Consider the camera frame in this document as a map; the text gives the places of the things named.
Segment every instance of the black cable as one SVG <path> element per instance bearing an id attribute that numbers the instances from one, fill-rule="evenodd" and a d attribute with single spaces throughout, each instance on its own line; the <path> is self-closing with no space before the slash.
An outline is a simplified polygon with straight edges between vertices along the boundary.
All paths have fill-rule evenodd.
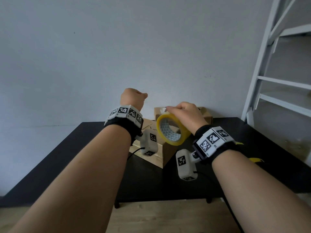
<path id="1" fill-rule="evenodd" d="M 137 149 L 137 150 L 135 150 L 128 158 L 127 158 L 127 160 L 129 160 L 130 159 L 130 157 L 133 155 L 133 154 L 135 154 L 138 150 L 142 150 L 142 149 L 144 149 L 144 147 L 141 147 L 141 148 L 139 148 L 139 149 Z"/>
<path id="2" fill-rule="evenodd" d="M 244 233 L 244 231 L 243 231 L 243 229 L 242 229 L 240 223 L 238 222 L 238 219 L 236 219 L 236 217 L 235 217 L 235 215 L 234 215 L 234 213 L 233 213 L 233 211 L 232 211 L 232 209 L 231 209 L 231 207 L 230 207 L 230 205 L 229 205 L 229 203 L 228 203 L 228 200 L 227 200 L 227 198 L 226 198 L 226 196 L 225 196 L 225 194 L 224 194 L 224 192 L 223 192 L 223 190 L 222 190 L 220 184 L 217 184 L 216 182 L 214 182 L 214 181 L 213 181 L 207 174 L 205 174 L 204 172 L 193 172 L 193 173 L 202 174 L 203 176 L 207 177 L 208 180 L 209 180 L 210 182 L 212 182 L 212 183 L 216 186 L 216 188 L 219 188 L 219 189 L 220 189 L 222 198 L 223 198 L 225 204 L 227 205 L 227 207 L 228 207 L 228 209 L 229 209 L 229 211 L 230 211 L 230 213 L 231 213 L 231 215 L 232 215 L 232 217 L 233 217 L 235 223 L 238 225 L 238 228 L 240 229 L 241 233 Z"/>

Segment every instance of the table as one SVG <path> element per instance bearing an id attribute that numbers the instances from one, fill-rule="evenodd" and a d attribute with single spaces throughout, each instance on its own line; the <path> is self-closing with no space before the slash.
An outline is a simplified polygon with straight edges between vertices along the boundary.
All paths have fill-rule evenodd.
<path id="1" fill-rule="evenodd" d="M 0 207 L 33 204 L 56 176 L 102 129 L 104 122 L 83 122 L 51 153 L 29 172 L 1 200 Z M 236 141 L 242 142 L 247 157 L 263 159 L 264 168 L 295 193 L 311 192 L 311 168 L 270 141 L 239 118 L 214 118 Z M 190 136 L 179 149 L 192 151 Z M 209 165 L 197 164 L 197 170 L 217 182 Z M 182 200 L 221 197 L 221 190 L 207 177 L 186 182 L 178 177 L 175 157 L 161 169 L 138 156 L 127 162 L 116 202 Z"/>

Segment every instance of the tape roll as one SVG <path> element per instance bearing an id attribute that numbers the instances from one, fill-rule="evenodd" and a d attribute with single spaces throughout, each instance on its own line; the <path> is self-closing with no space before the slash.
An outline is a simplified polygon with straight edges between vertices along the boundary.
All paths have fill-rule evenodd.
<path id="1" fill-rule="evenodd" d="M 180 134 L 174 132 L 169 127 L 169 121 L 173 121 L 180 130 Z M 158 117 L 156 128 L 160 137 L 170 145 L 181 145 L 191 134 L 191 132 L 179 121 L 174 114 L 165 113 Z"/>

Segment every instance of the cardboard box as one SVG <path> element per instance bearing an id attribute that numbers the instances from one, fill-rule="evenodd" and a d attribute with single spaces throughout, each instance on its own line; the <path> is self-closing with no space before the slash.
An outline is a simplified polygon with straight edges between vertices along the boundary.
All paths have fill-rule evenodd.
<path id="1" fill-rule="evenodd" d="M 203 115 L 205 121 L 207 121 L 208 124 L 212 124 L 213 117 L 209 113 L 209 111 L 205 107 L 198 107 L 198 109 L 201 111 L 201 114 Z M 154 115 L 155 115 L 155 121 L 160 117 L 161 114 L 165 112 L 165 107 L 155 107 L 154 108 Z"/>
<path id="2" fill-rule="evenodd" d="M 156 121 L 152 121 L 149 119 L 144 119 L 143 125 L 142 125 L 142 131 L 144 131 L 145 129 L 153 129 L 153 130 L 157 130 L 156 129 Z M 178 131 L 178 128 L 171 126 L 171 129 L 173 131 Z M 178 146 L 173 146 L 170 145 L 168 143 L 166 143 L 158 134 L 156 135 L 157 141 L 158 141 L 158 152 L 155 153 L 152 156 L 146 156 L 143 155 L 140 150 L 138 152 L 135 153 L 135 155 L 137 155 L 138 157 L 141 157 L 142 159 L 160 167 L 163 168 L 167 162 L 171 159 L 171 157 L 175 154 L 175 152 L 178 149 Z M 134 152 L 135 150 L 137 150 L 138 148 L 140 148 L 140 141 L 135 140 L 133 145 L 130 147 L 130 152 Z"/>

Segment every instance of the hand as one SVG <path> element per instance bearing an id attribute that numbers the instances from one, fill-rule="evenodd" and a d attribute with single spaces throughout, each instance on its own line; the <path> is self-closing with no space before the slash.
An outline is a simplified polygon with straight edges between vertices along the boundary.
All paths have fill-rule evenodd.
<path id="1" fill-rule="evenodd" d="M 131 105 L 140 111 L 147 97 L 147 93 L 141 93 L 133 88 L 126 88 L 121 95 L 120 105 Z"/>
<path id="2" fill-rule="evenodd" d="M 193 135 L 201 126 L 208 124 L 196 105 L 189 102 L 181 102 L 176 107 L 167 106 L 166 111 L 174 114 Z"/>

